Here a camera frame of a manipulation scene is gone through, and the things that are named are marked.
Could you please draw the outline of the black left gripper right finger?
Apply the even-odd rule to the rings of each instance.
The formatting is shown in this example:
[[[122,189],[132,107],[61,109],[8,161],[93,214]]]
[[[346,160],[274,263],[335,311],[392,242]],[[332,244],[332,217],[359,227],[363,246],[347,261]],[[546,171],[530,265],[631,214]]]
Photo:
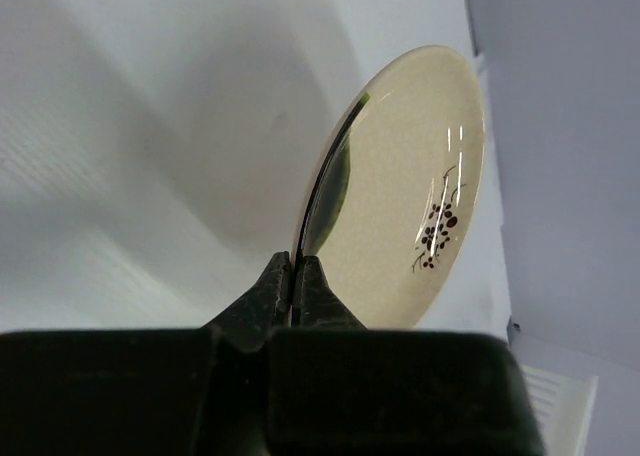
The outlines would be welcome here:
[[[294,325],[323,329],[365,329],[329,287],[317,256],[303,256],[297,263]]]

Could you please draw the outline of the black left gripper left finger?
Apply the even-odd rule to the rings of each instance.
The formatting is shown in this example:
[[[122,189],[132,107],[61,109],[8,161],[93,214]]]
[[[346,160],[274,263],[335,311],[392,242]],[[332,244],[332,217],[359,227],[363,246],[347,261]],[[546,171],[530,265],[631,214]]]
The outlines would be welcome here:
[[[257,281],[197,331],[213,352],[229,346],[241,354],[267,353],[273,333],[289,326],[291,261],[288,252],[271,256]]]

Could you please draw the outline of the cream floral round plate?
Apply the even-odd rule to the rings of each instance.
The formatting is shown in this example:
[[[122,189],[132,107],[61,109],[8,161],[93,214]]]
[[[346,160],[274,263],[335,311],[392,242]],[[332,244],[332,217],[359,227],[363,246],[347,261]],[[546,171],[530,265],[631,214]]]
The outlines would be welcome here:
[[[469,230],[487,142],[479,80],[446,46],[412,49],[336,125],[296,255],[370,329],[413,327],[443,289]]]

